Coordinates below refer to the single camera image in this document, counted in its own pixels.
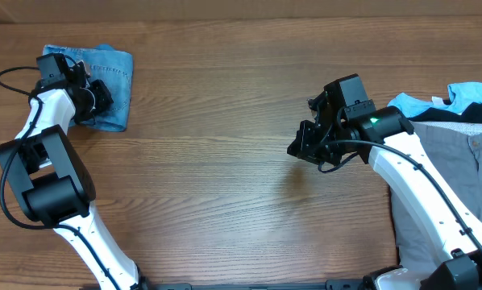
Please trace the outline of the light blue denim jeans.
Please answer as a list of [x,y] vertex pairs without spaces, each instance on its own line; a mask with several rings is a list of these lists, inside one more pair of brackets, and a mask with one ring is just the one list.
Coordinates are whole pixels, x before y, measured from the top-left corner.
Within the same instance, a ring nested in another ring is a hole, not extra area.
[[47,44],[43,54],[62,53],[89,65],[91,80],[99,79],[111,93],[113,103],[103,113],[81,122],[81,125],[100,131],[122,132],[127,128],[131,104],[131,87],[134,69],[133,55],[115,50],[109,44],[95,48],[71,48]]

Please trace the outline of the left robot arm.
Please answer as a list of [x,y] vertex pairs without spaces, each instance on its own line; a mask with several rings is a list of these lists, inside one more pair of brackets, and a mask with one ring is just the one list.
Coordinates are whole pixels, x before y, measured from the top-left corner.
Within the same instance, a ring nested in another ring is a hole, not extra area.
[[110,91],[92,79],[82,60],[49,53],[36,63],[40,79],[27,95],[27,122],[0,145],[2,211],[20,228],[54,230],[80,255],[100,289],[147,289],[147,278],[101,219],[91,176],[67,137],[70,123],[110,108]]

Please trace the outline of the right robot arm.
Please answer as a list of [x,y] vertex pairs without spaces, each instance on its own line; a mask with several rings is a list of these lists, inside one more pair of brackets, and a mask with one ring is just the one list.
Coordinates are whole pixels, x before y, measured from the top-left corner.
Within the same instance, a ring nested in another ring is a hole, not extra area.
[[409,119],[394,106],[377,109],[356,74],[325,85],[308,107],[314,120],[301,122],[288,154],[334,170],[361,157],[396,193],[435,261],[433,271],[374,271],[360,287],[482,289],[482,222],[432,164]]

